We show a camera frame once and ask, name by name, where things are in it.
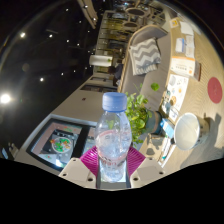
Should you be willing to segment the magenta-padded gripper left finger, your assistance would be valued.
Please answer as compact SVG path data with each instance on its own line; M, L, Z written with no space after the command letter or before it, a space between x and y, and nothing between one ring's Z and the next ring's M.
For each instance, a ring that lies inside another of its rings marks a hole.
M59 176L78 186L97 189L100 186L97 148L93 146L80 158L71 158Z

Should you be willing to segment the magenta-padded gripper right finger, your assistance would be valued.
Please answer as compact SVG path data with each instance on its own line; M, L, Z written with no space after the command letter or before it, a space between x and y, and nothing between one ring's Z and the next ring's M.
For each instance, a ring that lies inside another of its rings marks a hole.
M128 188L140 188L152 183L165 175L159 163L133 147L129 148L126 159L126 176Z

